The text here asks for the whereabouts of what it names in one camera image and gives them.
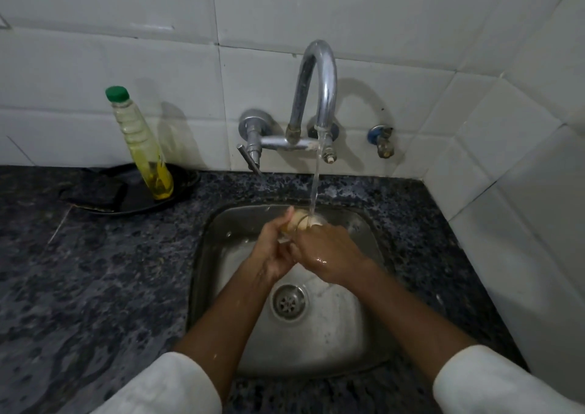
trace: granite countertop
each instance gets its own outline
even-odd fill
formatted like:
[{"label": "granite countertop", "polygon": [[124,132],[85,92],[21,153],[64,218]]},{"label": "granite countertop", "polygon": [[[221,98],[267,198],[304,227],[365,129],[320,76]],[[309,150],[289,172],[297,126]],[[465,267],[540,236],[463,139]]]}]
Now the granite countertop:
[{"label": "granite countertop", "polygon": [[[86,413],[184,333],[195,250],[233,204],[307,200],[307,175],[203,172],[173,207],[129,218],[59,202],[75,169],[0,167],[0,410]],[[525,366],[447,221],[419,181],[325,176],[319,204],[374,222],[387,265],[428,305]],[[402,352],[320,380],[237,379],[225,412],[440,413]]]}]

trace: drain strainer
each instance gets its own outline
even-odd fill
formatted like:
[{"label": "drain strainer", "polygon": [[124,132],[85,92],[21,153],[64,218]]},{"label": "drain strainer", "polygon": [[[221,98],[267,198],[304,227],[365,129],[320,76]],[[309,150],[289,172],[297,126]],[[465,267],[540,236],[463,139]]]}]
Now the drain strainer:
[{"label": "drain strainer", "polygon": [[303,290],[295,285],[282,285],[272,296],[274,313],[287,321],[299,318],[307,305]]}]

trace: faucet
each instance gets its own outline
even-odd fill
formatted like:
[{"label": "faucet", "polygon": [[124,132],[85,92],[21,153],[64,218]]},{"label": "faucet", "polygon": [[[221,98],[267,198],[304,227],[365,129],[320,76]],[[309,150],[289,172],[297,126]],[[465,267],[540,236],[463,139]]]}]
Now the faucet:
[{"label": "faucet", "polygon": [[[301,121],[315,65],[319,74],[317,114],[310,120],[309,137],[301,138]],[[337,160],[337,153],[333,148],[333,142],[339,136],[339,127],[333,122],[336,96],[337,67],[333,51],[326,41],[315,40],[307,46],[301,61],[291,117],[284,135],[275,135],[277,129],[275,122],[264,111],[250,109],[240,117],[239,133],[247,141],[247,145],[245,148],[242,144],[238,145],[238,150],[250,170],[260,174],[262,149],[317,151],[318,131],[325,132],[325,145],[321,156],[328,164],[334,163]]]}]

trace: running water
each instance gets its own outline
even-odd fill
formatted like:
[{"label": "running water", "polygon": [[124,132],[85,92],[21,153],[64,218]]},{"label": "running water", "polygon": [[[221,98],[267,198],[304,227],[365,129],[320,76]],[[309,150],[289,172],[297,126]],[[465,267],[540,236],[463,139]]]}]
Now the running water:
[{"label": "running water", "polygon": [[313,185],[311,186],[311,207],[309,208],[309,218],[315,215],[315,205],[317,204],[317,190],[319,188],[319,165],[321,164],[321,155],[325,147],[326,131],[317,131],[319,136],[319,147],[317,149],[317,163],[315,164],[315,174],[313,175]]}]

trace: green bottle cap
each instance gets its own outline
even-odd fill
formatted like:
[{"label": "green bottle cap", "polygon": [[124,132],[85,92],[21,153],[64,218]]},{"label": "green bottle cap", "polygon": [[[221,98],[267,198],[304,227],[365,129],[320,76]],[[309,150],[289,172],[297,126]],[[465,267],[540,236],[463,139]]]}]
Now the green bottle cap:
[{"label": "green bottle cap", "polygon": [[123,86],[110,86],[106,89],[106,97],[112,103],[123,103],[130,98],[130,95]]}]

